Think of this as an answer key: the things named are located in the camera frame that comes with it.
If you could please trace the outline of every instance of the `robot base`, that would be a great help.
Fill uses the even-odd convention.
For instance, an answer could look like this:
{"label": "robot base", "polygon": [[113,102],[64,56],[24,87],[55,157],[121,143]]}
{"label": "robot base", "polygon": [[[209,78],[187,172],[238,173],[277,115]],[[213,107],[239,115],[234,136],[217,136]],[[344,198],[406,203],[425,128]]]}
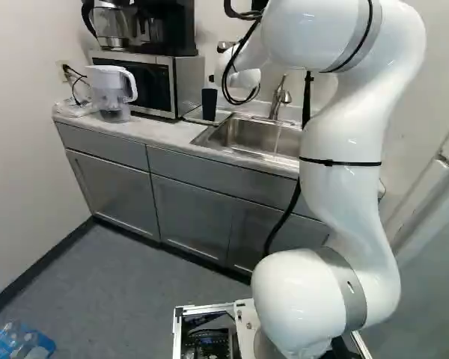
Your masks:
{"label": "robot base", "polygon": [[[226,331],[221,335],[220,352],[209,350],[190,351],[189,338],[197,332]],[[188,305],[176,307],[173,317],[173,359],[284,359],[275,345],[260,329],[260,320],[254,309],[253,299],[243,299],[234,303],[203,306]],[[207,349],[210,338],[206,340]],[[345,334],[332,342],[332,347],[323,359],[372,359],[358,332]]]}

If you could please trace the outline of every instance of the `black baseboard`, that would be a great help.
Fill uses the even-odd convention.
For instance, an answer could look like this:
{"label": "black baseboard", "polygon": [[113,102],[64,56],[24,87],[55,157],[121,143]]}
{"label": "black baseboard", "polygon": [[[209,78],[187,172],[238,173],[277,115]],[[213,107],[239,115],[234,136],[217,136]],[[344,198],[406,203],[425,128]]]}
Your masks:
{"label": "black baseboard", "polygon": [[172,247],[163,242],[157,242],[153,241],[152,239],[145,238],[137,233],[130,232],[129,230],[126,230],[119,226],[115,226],[114,224],[104,221],[103,219],[95,218],[95,221],[100,225],[121,234],[122,236],[126,236],[134,241],[149,245],[150,247],[158,248],[183,260],[187,260],[188,262],[194,263],[198,266],[204,267],[206,269],[209,269],[210,271],[214,271],[215,273],[224,275],[243,284],[249,285],[251,282],[251,277],[248,275],[238,273],[236,271],[233,271],[232,269],[221,267],[216,263],[205,260],[204,258],[201,258],[199,256],[195,256],[194,254],[190,254],[189,252],[182,251],[179,248]]}
{"label": "black baseboard", "polygon": [[21,291],[24,290],[42,271],[44,271],[54,260],[68,251],[80,238],[82,238],[94,225],[94,219],[90,217],[80,224],[65,239],[50,249],[43,257],[28,268],[22,275],[14,280],[0,293],[0,312]]}

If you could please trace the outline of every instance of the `coffee maker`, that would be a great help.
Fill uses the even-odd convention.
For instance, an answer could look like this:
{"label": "coffee maker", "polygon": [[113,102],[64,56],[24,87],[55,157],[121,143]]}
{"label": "coffee maker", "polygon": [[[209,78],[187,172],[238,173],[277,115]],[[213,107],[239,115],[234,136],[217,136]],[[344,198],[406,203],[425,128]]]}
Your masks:
{"label": "coffee maker", "polygon": [[136,9],[130,0],[82,0],[83,23],[102,49],[126,51]]}
{"label": "coffee maker", "polygon": [[195,0],[82,1],[83,21],[102,49],[175,57],[198,54]]}
{"label": "coffee maker", "polygon": [[135,0],[134,52],[195,56],[195,0]]}

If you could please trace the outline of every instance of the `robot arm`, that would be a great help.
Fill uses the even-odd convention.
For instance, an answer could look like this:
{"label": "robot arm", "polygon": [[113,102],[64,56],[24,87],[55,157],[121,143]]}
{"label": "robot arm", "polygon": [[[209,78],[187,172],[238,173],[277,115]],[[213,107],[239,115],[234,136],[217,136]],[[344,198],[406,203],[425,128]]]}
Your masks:
{"label": "robot arm", "polygon": [[[299,166],[308,206],[333,233],[316,251],[266,257],[251,281],[262,329],[280,352],[318,358],[331,338],[383,321],[399,301],[376,194],[385,129],[424,59],[425,29],[398,0],[269,0],[256,32],[236,71],[269,58],[338,77],[335,97],[303,131]],[[253,85],[234,75],[232,83]]]}
{"label": "robot arm", "polygon": [[[238,45],[235,44],[219,57],[214,73],[216,84],[222,83],[225,67]],[[227,85],[230,88],[245,88],[249,90],[257,87],[261,82],[260,68],[267,61],[268,52],[261,41],[261,30],[260,25],[258,25],[234,61],[227,77]]]}

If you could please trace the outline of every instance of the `kitchen sink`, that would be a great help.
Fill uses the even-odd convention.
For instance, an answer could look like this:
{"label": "kitchen sink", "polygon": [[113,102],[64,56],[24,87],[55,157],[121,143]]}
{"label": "kitchen sink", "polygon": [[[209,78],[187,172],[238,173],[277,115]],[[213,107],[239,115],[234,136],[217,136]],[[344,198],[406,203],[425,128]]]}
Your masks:
{"label": "kitchen sink", "polygon": [[218,127],[204,130],[191,143],[298,167],[300,139],[299,123],[233,114]]}

